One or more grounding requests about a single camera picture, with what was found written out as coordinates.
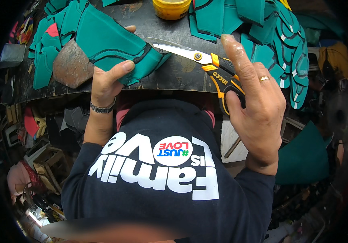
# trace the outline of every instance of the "fingernail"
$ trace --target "fingernail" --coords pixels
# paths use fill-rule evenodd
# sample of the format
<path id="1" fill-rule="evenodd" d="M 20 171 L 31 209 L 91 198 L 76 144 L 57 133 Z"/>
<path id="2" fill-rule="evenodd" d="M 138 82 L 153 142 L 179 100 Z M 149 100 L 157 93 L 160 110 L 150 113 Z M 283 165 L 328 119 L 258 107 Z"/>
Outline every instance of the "fingernail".
<path id="1" fill-rule="evenodd" d="M 225 41 L 228 41 L 228 42 L 235 42 L 235 37 L 233 35 L 226 35 L 226 34 L 223 34 L 221 35 L 221 39 L 224 39 Z"/>
<path id="2" fill-rule="evenodd" d="M 126 72 L 129 72 L 129 71 L 133 70 L 134 66 L 135 66 L 134 62 L 128 60 L 128 61 L 123 63 L 123 70 Z"/>

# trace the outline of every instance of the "scissor pivot screw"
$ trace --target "scissor pivot screw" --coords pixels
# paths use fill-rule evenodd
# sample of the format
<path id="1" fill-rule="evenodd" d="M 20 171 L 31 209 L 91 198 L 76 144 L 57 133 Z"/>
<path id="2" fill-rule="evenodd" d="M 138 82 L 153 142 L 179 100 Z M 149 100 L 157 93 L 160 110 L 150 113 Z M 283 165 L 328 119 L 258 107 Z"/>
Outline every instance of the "scissor pivot screw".
<path id="1" fill-rule="evenodd" d="M 202 58 L 201 53 L 196 53 L 196 54 L 194 54 L 194 59 L 195 59 L 196 61 L 200 61 L 201 58 Z"/>

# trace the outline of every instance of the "white circle logo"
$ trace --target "white circle logo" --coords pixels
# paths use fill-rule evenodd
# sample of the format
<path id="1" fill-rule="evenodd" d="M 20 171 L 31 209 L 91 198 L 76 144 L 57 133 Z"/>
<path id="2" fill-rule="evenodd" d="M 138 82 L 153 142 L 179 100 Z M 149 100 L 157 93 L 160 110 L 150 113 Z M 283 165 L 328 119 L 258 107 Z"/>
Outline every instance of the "white circle logo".
<path id="1" fill-rule="evenodd" d="M 191 142 L 181 136 L 172 136 L 160 140 L 154 147 L 154 158 L 166 166 L 178 166 L 185 163 L 193 152 Z"/>

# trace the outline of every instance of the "scissors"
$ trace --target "scissors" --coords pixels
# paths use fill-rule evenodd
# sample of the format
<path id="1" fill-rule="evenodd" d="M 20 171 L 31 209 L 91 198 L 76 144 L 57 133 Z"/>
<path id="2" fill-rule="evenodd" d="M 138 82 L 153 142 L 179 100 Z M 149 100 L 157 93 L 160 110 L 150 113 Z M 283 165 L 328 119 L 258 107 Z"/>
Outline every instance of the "scissors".
<path id="1" fill-rule="evenodd" d="M 225 100 L 225 95 L 229 90 L 236 92 L 239 96 L 242 107 L 245 108 L 245 93 L 241 87 L 239 77 L 236 75 L 231 60 L 222 58 L 214 53 L 209 55 L 188 47 L 182 47 L 176 43 L 174 44 L 176 46 L 151 43 L 155 48 L 183 56 L 201 64 L 202 69 L 210 76 L 213 83 L 216 85 L 220 109 L 224 114 L 229 116 L 229 110 Z"/>

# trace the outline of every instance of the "black shirt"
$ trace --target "black shirt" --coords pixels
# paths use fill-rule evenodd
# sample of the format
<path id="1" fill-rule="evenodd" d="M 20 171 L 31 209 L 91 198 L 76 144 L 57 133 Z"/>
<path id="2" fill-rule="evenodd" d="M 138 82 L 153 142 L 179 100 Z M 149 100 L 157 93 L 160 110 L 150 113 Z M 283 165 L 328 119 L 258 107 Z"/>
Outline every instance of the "black shirt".
<path id="1" fill-rule="evenodd" d="M 232 178 L 206 112 L 178 100 L 134 105 L 101 147 L 85 143 L 62 189 L 67 219 L 109 217 L 181 222 L 177 242 L 262 242 L 274 176 L 243 169 Z"/>

